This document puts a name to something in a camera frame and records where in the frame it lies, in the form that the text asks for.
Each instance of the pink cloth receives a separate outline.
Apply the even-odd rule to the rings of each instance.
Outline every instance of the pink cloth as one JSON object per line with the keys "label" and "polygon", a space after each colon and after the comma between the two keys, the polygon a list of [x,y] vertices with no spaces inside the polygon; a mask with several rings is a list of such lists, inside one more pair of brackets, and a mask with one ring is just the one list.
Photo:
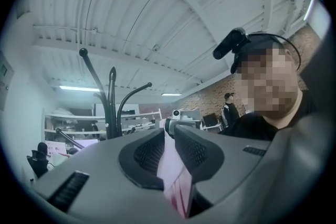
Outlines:
{"label": "pink cloth", "polygon": [[[164,128],[166,119],[160,121]],[[157,168],[157,177],[163,180],[163,195],[183,218],[188,217],[192,177],[175,149],[175,140],[164,131],[164,153]]]}

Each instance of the black shirt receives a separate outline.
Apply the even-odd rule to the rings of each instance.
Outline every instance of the black shirt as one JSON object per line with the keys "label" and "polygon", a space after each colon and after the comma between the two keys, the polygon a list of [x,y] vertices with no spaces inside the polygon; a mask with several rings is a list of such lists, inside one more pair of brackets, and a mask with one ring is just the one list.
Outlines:
{"label": "black shirt", "polygon": [[229,109],[227,109],[224,106],[224,117],[227,120],[227,125],[228,126],[233,126],[235,124],[235,122],[239,119],[238,110],[237,110],[236,106],[232,103],[231,104],[225,103],[225,105],[227,105],[229,107]]}
{"label": "black shirt", "polygon": [[[306,90],[302,91],[302,93],[300,107],[287,127],[293,127],[299,119],[317,111],[310,92]],[[262,116],[252,112],[239,118],[229,132],[225,134],[235,137],[271,141],[278,130],[280,129],[266,122]]]}

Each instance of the ceiling light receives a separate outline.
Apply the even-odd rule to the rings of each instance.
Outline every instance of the ceiling light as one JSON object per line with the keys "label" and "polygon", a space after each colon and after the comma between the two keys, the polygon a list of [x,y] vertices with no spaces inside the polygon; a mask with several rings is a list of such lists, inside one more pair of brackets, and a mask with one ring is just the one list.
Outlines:
{"label": "ceiling light", "polygon": [[81,87],[70,87],[70,86],[60,86],[62,90],[72,90],[72,91],[83,91],[83,92],[99,92],[99,89],[95,88],[81,88]]}
{"label": "ceiling light", "polygon": [[162,93],[161,94],[162,96],[179,96],[179,95],[182,95],[180,93]]}
{"label": "ceiling light", "polygon": [[310,0],[308,10],[307,10],[306,15],[305,15],[305,17],[303,18],[303,20],[307,20],[309,14],[311,13],[311,10],[312,10],[312,8],[313,8],[313,4],[314,4],[314,0]]}

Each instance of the black pole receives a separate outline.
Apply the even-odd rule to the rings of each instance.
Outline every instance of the black pole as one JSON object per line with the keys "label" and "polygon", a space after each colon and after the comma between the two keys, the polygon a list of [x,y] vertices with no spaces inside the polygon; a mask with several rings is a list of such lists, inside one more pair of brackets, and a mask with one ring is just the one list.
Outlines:
{"label": "black pole", "polygon": [[72,144],[74,144],[79,149],[82,150],[84,148],[84,146],[82,146],[81,144],[77,143],[70,136],[68,136],[67,134],[65,134],[64,132],[62,132],[62,130],[60,128],[56,129],[56,133],[62,135],[66,140],[68,140],[69,142],[71,142]]}
{"label": "black pole", "polygon": [[117,115],[117,126],[118,126],[118,136],[122,136],[122,132],[121,132],[121,111],[122,108],[124,107],[125,103],[127,102],[127,100],[134,94],[136,94],[137,92],[140,92],[148,87],[151,87],[152,83],[148,82],[146,85],[141,86],[137,89],[135,89],[134,91],[130,92],[129,94],[126,95],[126,97],[121,101],[119,109],[118,109],[118,115]]}
{"label": "black pole", "polygon": [[110,117],[111,117],[111,133],[112,138],[118,137],[118,127],[117,120],[115,114],[116,107],[116,93],[115,93],[115,79],[117,77],[117,72],[115,67],[112,67],[109,74],[109,90],[107,96],[107,103],[110,109]]}
{"label": "black pole", "polygon": [[95,83],[98,86],[98,89],[99,89],[99,92],[100,92],[100,95],[101,95],[100,101],[102,102],[103,107],[104,107],[104,111],[105,111],[106,136],[107,136],[107,139],[112,139],[111,117],[110,117],[109,106],[108,106],[108,103],[107,103],[104,87],[101,84],[101,82],[100,82],[100,80],[97,76],[97,73],[95,72],[95,69],[93,68],[93,66],[91,64],[91,61],[88,57],[88,50],[84,49],[84,48],[80,49],[79,50],[79,55],[83,58],[87,68],[89,69],[89,72],[90,72],[91,76],[93,77],[93,80],[95,81]]}

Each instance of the person standing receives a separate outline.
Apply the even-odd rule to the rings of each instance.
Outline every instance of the person standing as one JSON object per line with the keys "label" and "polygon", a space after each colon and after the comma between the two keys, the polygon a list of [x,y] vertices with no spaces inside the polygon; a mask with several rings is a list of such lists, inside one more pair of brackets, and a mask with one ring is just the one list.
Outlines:
{"label": "person standing", "polygon": [[223,121],[226,125],[226,128],[231,128],[235,122],[240,118],[236,106],[233,104],[233,93],[227,92],[224,95],[225,105],[222,110]]}

